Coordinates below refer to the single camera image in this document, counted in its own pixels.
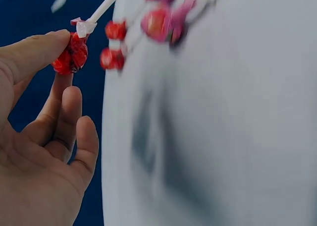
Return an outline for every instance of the finger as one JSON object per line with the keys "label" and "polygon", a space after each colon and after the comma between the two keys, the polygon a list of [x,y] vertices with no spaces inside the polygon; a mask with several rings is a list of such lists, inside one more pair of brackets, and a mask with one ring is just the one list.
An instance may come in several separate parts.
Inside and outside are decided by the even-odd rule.
{"label": "finger", "polygon": [[16,103],[18,102],[18,100],[20,99],[20,97],[22,96],[22,94],[24,93],[24,91],[26,90],[28,85],[30,84],[33,77],[34,77],[34,75],[31,75],[31,76],[27,77],[26,79],[20,81],[18,84],[13,86],[14,100],[12,103],[11,110],[15,107]]}
{"label": "finger", "polygon": [[66,48],[70,34],[67,30],[28,37],[0,48],[0,70],[12,84],[17,84],[59,57]]}
{"label": "finger", "polygon": [[53,141],[45,147],[61,161],[68,162],[76,140],[76,124],[82,114],[82,95],[78,87],[68,87],[63,99]]}
{"label": "finger", "polygon": [[99,140],[95,124],[87,117],[81,117],[77,122],[77,152],[70,166],[79,174],[88,187],[96,167],[99,150]]}
{"label": "finger", "polygon": [[50,95],[36,120],[28,124],[22,133],[26,134],[34,143],[44,146],[52,138],[59,118],[64,90],[71,86],[73,74],[55,75]]}

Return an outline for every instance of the red lollipop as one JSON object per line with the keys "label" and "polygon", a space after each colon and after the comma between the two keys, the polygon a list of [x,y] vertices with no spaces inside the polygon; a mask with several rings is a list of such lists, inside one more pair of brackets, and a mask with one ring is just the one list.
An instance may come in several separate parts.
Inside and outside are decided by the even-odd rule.
{"label": "red lollipop", "polygon": [[100,64],[103,70],[117,69],[122,70],[125,62],[125,56],[122,49],[111,50],[103,49],[100,55]]}
{"label": "red lollipop", "polygon": [[109,21],[105,27],[105,32],[108,39],[123,41],[125,35],[127,34],[126,21],[123,21],[122,23],[114,23],[113,21]]}
{"label": "red lollipop", "polygon": [[70,40],[57,60],[52,63],[54,70],[62,75],[78,72],[88,57],[87,38],[79,38],[77,33],[70,33]]}

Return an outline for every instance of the hand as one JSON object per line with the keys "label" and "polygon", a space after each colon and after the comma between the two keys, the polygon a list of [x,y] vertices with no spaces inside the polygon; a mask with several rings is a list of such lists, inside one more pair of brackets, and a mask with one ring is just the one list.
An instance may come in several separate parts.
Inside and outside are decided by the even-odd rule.
{"label": "hand", "polygon": [[7,120],[33,75],[62,53],[69,37],[51,32],[0,48],[0,225],[73,225],[94,174],[98,136],[91,119],[81,117],[72,75],[55,76],[42,111],[21,132]]}

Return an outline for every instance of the fingernail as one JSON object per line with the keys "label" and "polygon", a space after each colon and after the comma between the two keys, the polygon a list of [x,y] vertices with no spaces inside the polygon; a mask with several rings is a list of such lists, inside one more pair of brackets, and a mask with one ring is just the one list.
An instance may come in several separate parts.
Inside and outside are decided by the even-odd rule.
{"label": "fingernail", "polygon": [[69,36],[69,31],[67,29],[58,30],[56,32],[49,32],[47,34],[56,35],[59,37]]}

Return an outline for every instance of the dark blue fabric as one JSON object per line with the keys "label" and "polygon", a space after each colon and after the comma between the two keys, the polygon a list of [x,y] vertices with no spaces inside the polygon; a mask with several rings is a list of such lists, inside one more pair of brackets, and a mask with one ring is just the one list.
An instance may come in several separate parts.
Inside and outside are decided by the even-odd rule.
{"label": "dark blue fabric", "polygon": [[[54,0],[0,0],[0,46],[19,41],[33,34],[67,28],[75,30],[69,21],[81,17],[87,19],[103,0],[67,0],[56,13],[51,13]],[[100,67],[99,55],[108,45],[104,26],[111,19],[113,7],[99,20],[99,25],[88,39],[89,57],[85,67],[75,75],[74,85],[83,94],[83,114],[90,116],[97,126],[101,140],[102,106],[105,73]],[[53,82],[54,71],[48,67],[40,71],[15,109],[9,116],[13,127],[20,131],[34,120],[41,110]],[[95,176],[86,191],[75,226],[102,226],[101,152],[98,157]]]}

